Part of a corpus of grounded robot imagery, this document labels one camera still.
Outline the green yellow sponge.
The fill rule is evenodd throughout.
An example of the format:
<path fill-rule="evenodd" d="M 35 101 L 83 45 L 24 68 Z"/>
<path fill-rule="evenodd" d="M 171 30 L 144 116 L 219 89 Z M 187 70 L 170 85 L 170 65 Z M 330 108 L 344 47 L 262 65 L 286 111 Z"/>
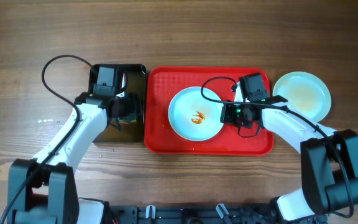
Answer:
<path fill-rule="evenodd" d="M 121 117 L 119 118 L 119 122 L 120 123 L 136 123 L 137 122 L 137 117 L 131 117 L 131 116 L 126 116 L 126 117 Z"/>

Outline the white plate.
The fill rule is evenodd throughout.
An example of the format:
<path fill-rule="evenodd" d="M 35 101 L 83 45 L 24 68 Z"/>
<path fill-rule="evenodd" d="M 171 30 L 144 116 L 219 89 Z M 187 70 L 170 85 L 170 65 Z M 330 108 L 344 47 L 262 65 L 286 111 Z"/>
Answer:
<path fill-rule="evenodd" d="M 332 105 L 331 94 L 322 80 L 308 72 L 290 72 L 279 78 L 273 96 L 280 95 L 307 118 L 319 122 Z"/>
<path fill-rule="evenodd" d="M 170 126 L 183 139 L 209 140 L 223 128 L 223 123 L 220 122 L 223 104 L 220 101 L 220 97 L 207 88 L 185 88 L 169 104 Z"/>

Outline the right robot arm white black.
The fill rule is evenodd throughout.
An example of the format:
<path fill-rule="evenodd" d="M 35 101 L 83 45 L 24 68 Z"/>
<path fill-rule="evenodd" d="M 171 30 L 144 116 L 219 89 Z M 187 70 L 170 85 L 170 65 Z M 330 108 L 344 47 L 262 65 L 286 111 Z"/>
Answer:
<path fill-rule="evenodd" d="M 304 117 L 281 96 L 270 96 L 261 74 L 240 77 L 231 87 L 242 101 L 225 101 L 221 122 L 239 129 L 257 125 L 279 135 L 301 156 L 301 188 L 278 197 L 281 222 L 290 223 L 326 214 L 354 214 L 358 204 L 358 134 L 336 131 Z"/>

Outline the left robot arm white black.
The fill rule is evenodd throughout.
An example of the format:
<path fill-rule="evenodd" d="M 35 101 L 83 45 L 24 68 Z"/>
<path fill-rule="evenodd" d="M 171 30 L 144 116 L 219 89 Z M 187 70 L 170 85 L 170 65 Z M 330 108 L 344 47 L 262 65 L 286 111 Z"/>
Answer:
<path fill-rule="evenodd" d="M 136 121 L 143 106 L 129 93 L 129 75 L 141 64 L 99 64 L 89 75 L 89 90 L 75 98 L 73 111 L 57 135 L 31 159 L 16 159 L 9 169 L 8 203 L 1 223 L 111 223 L 109 203 L 80 198 L 74 173 L 85 152 L 107 128 Z"/>

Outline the black water tray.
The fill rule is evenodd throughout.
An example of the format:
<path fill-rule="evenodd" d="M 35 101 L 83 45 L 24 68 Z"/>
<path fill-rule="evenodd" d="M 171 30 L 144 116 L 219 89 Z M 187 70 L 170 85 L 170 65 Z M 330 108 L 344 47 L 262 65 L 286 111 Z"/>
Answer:
<path fill-rule="evenodd" d="M 111 119 L 107 109 L 109 102 L 120 92 L 123 73 L 128 82 L 125 95 L 139 95 L 142 114 L 136 123 L 120 123 Z M 95 142 L 141 142 L 144 138 L 144 113 L 146 97 L 146 68 L 142 64 L 106 64 L 93 65 L 89 72 L 89 100 L 106 109 L 107 126 Z"/>

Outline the red plastic tray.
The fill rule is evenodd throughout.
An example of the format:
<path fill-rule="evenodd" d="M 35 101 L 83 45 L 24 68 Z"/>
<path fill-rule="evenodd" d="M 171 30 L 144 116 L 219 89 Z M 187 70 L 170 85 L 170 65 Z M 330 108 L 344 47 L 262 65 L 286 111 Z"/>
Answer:
<path fill-rule="evenodd" d="M 144 144 L 147 149 L 161 154 L 201 154 L 224 156 L 264 156 L 274 145 L 273 133 L 258 129 L 241 128 L 225 124 L 209 140 L 195 142 L 180 137 L 168 120 L 168 106 L 181 90 L 201 86 L 214 91 L 222 100 L 233 100 L 231 80 L 244 75 L 260 73 L 265 89 L 270 81 L 265 72 L 252 67 L 156 67 L 147 78 L 145 100 Z"/>

